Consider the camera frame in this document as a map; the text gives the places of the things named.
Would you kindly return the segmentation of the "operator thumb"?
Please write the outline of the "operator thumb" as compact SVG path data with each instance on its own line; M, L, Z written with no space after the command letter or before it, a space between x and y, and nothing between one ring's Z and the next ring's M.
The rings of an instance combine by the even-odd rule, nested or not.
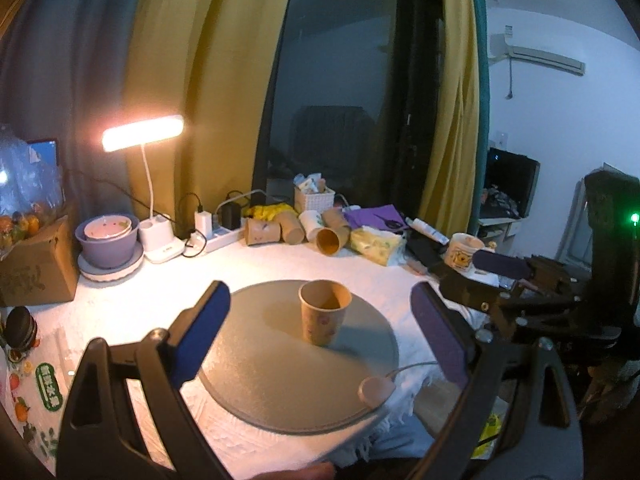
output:
M295 470L264 472L253 477L252 480L333 480L335 474L334 465L324 462Z

